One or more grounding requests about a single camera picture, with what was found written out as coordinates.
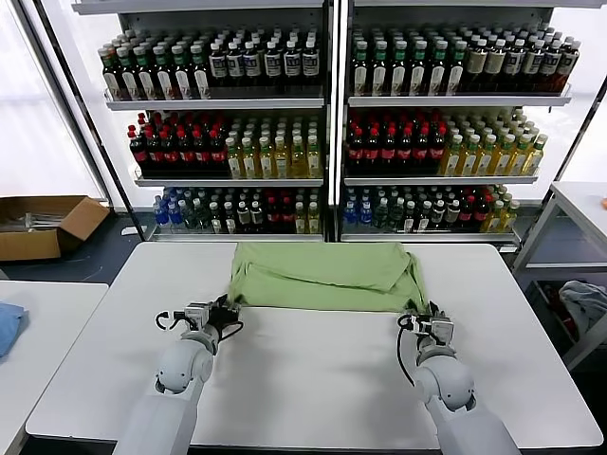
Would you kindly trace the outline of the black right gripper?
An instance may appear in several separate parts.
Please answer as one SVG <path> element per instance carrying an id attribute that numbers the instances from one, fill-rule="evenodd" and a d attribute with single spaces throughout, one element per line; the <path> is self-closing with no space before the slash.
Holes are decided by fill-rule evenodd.
<path id="1" fill-rule="evenodd" d="M 439 308 L 432 300 L 429 301 L 429 308 L 433 318 L 443 318 L 445 312 Z M 432 332 L 432 319 L 419 318 L 420 313 L 417 310 L 409 312 L 407 330 L 417 335 L 429 335 Z"/>

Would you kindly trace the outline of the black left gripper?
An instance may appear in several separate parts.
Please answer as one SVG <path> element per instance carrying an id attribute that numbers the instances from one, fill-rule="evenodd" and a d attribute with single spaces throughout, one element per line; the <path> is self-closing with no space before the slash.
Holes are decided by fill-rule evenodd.
<path id="1" fill-rule="evenodd" d="M 205 325 L 213 327 L 219 337 L 232 337 L 243 329 L 240 309 L 239 303 L 233 302 L 229 305 L 227 294 L 221 295 L 208 307 L 208 320 Z"/>

